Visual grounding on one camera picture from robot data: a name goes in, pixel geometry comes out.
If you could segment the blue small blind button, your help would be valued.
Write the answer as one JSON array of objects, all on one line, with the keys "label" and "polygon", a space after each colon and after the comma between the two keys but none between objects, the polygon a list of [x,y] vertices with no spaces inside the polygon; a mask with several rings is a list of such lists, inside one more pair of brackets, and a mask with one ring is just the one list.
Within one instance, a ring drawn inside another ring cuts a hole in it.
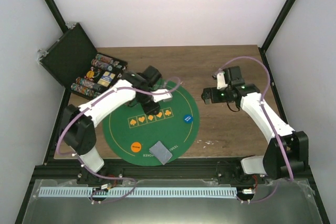
[{"label": "blue small blind button", "polygon": [[183,117],[183,121],[186,123],[186,124],[191,124],[193,122],[193,116],[190,115],[190,114],[186,114],[184,115]]}]

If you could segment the orange big blind button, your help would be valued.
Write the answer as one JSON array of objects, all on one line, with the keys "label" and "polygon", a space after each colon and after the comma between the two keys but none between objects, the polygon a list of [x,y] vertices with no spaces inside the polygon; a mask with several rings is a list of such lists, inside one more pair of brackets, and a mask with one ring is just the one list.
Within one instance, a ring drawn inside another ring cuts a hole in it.
[{"label": "orange big blind button", "polygon": [[134,153],[138,153],[142,149],[142,145],[139,142],[133,142],[130,146],[130,149]]}]

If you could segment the blue playing card deck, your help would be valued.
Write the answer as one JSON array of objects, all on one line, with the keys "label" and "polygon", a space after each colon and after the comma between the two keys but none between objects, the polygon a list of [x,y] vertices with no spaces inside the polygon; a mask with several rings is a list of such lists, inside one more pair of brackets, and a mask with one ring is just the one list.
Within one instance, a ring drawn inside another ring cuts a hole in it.
[{"label": "blue playing card deck", "polygon": [[149,152],[162,164],[165,165],[172,160],[173,154],[161,141],[156,142],[149,148]]}]

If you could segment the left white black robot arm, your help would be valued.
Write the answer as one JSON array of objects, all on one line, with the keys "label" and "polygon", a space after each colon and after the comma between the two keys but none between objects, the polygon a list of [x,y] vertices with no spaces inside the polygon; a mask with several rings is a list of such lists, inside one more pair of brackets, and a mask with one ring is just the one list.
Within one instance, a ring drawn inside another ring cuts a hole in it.
[{"label": "left white black robot arm", "polygon": [[60,144],[66,143],[82,165],[90,170],[89,178],[95,184],[102,184],[107,178],[107,170],[103,168],[104,161],[96,149],[96,127],[113,111],[133,100],[140,103],[144,114],[158,114],[159,102],[171,99],[173,92],[165,88],[153,90],[161,77],[161,73],[153,66],[138,73],[125,71],[101,95],[80,106],[67,106],[61,119],[57,153],[61,154]]}]

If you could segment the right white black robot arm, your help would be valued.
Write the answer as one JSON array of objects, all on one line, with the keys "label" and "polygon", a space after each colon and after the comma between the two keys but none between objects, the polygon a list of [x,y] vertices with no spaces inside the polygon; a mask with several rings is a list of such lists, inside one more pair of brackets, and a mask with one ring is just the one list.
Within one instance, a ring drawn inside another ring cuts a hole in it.
[{"label": "right white black robot arm", "polygon": [[244,184],[252,175],[271,179],[291,178],[308,168],[309,139],[305,132],[295,131],[267,104],[255,84],[246,84],[239,66],[221,70],[213,78],[215,87],[204,88],[201,98],[205,104],[233,103],[254,121],[268,146],[263,156],[243,158],[233,170],[233,177]]}]

